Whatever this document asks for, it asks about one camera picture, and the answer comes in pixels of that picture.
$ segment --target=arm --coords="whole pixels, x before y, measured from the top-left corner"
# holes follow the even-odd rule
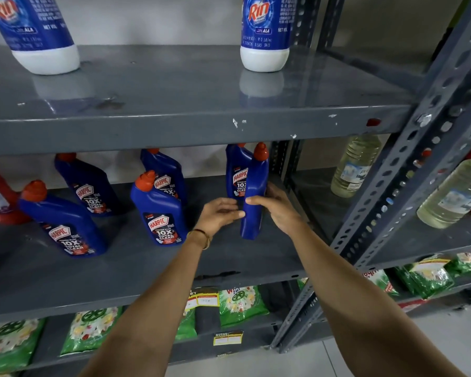
[[[269,197],[248,197],[266,207],[290,236],[356,377],[465,377],[375,284],[334,253],[302,220],[286,194],[268,185]]]
[[[195,228],[213,237],[222,226],[244,216],[244,212],[237,209],[237,202],[231,198],[211,201],[204,205]],[[205,246],[204,234],[194,231],[188,236],[154,284],[120,317],[79,377],[161,377],[165,374]]]

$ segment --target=green detergent packet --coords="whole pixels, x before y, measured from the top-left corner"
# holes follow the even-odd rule
[[[98,349],[121,314],[122,307],[76,313],[61,349],[61,355]]]
[[[37,345],[45,319],[0,324],[0,374],[26,367]]]
[[[437,254],[420,262],[395,267],[395,271],[412,294],[428,299],[453,286],[453,278],[445,270],[449,261]]]
[[[178,332],[176,333],[175,340],[185,340],[192,337],[196,337],[197,332],[195,332],[195,308],[183,311],[183,317],[178,327]]]
[[[302,290],[305,287],[305,285],[307,284],[308,280],[309,280],[308,278],[297,279],[298,288]]]
[[[459,253],[446,266],[446,271],[452,276],[471,273],[471,252]]]
[[[391,296],[399,296],[384,270],[363,272],[363,276]]]
[[[268,313],[269,310],[265,307],[257,286],[220,291],[220,323],[222,328]]]

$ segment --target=right hand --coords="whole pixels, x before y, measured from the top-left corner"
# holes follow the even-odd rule
[[[267,184],[266,197],[248,197],[246,203],[267,208],[276,226],[289,236],[294,234],[297,228],[305,225],[301,215],[286,196],[286,192],[271,182]]]

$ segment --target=left hand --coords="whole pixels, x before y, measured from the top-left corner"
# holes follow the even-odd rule
[[[222,226],[228,225],[245,216],[238,210],[237,201],[233,198],[217,198],[204,205],[201,216],[194,229],[200,229],[213,238]]]

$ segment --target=red bottle cap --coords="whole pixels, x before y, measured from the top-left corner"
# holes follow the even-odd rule
[[[142,192],[149,192],[150,190],[153,189],[154,182],[155,182],[155,172],[152,170],[149,170],[148,172],[145,172],[139,175],[139,177],[136,179],[134,184]]]
[[[61,161],[72,162],[77,158],[77,154],[75,152],[70,153],[58,153],[56,158]]]
[[[26,201],[40,202],[46,199],[47,188],[42,180],[35,180],[25,186],[21,192],[21,198]]]
[[[253,152],[253,157],[258,161],[265,161],[269,158],[269,150],[265,143],[259,142]]]

